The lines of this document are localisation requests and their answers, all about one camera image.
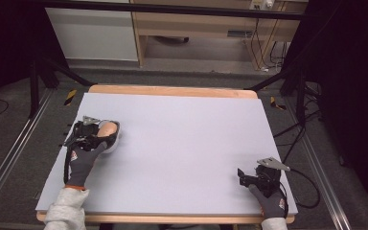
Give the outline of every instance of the white cabinet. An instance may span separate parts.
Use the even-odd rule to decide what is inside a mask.
[[[128,3],[128,0],[107,2]],[[46,11],[67,59],[138,61],[130,12]]]

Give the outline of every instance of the white sleeve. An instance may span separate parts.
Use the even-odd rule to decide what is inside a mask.
[[[285,218],[267,218],[262,222],[263,230],[287,230]]]
[[[45,230],[85,229],[85,212],[81,208],[88,197],[89,191],[81,191],[71,188],[61,189],[57,200],[47,211]]]

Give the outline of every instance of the white tabletop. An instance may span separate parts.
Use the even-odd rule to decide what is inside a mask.
[[[118,148],[99,156],[86,181],[86,213],[261,214],[237,176],[237,168],[254,175],[259,159],[280,160],[260,100],[87,93],[76,121],[84,115],[118,121],[122,131]],[[63,187],[65,152],[58,155],[37,211],[47,211]],[[284,173],[281,180],[289,213],[296,214]]]

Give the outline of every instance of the wooden table edge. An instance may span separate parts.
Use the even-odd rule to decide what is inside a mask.
[[[258,99],[252,90],[175,86],[96,84],[89,88],[88,93]]]
[[[46,218],[46,212],[37,212],[40,221]],[[119,215],[119,214],[86,214],[86,222],[100,223],[183,223],[183,224],[253,224],[261,223],[263,217],[248,216],[162,216],[162,215]],[[288,215],[286,223],[293,223],[295,215]]]

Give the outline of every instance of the gray glove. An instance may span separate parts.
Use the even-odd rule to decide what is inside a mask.
[[[84,190],[86,177],[91,173],[95,159],[97,159],[98,155],[104,150],[106,150],[106,142],[100,143],[96,149],[91,151],[85,151],[76,147],[71,153],[71,174],[65,187]]]
[[[272,194],[269,198],[265,197],[256,185],[249,185],[249,191],[259,200],[265,219],[286,217],[287,204],[280,191]]]

